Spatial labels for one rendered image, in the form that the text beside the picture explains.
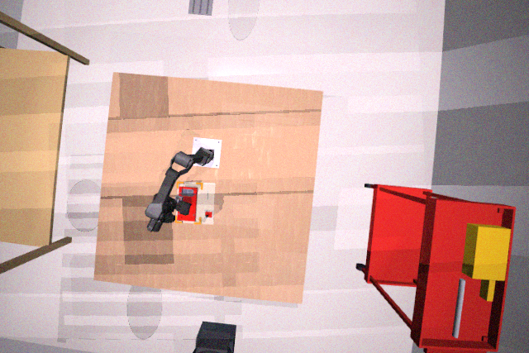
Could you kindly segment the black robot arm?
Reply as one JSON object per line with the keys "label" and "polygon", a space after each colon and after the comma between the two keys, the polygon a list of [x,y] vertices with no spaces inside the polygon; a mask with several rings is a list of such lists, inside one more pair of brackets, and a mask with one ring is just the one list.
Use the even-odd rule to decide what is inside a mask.
{"label": "black robot arm", "polygon": [[[180,176],[189,172],[193,164],[204,166],[214,159],[214,150],[200,147],[195,154],[187,155],[182,151],[178,152],[170,162],[170,167],[165,173],[165,178],[161,184],[159,192],[156,194],[154,202],[150,203],[145,210],[145,215],[150,218],[147,231],[159,232],[162,223],[174,222],[175,215],[172,213],[171,205],[167,202],[171,191]],[[185,169],[179,172],[172,169],[173,163],[183,166]],[[168,214],[170,212],[170,214]]]}

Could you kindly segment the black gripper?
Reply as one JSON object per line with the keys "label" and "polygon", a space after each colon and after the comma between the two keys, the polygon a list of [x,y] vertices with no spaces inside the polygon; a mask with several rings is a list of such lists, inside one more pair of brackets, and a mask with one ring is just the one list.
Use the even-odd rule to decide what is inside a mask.
{"label": "black gripper", "polygon": [[[155,197],[156,197],[156,194],[154,194],[153,202],[154,202]],[[181,200],[179,200],[179,202],[177,203],[177,201],[175,201],[175,199],[171,197],[168,198],[167,202],[169,202],[171,205],[170,212],[176,209],[176,211],[178,211],[180,214],[183,214],[185,216],[187,216],[190,213],[190,209],[192,207],[191,203],[186,203],[185,201],[181,201]],[[170,214],[170,212],[168,212],[168,214]]]}

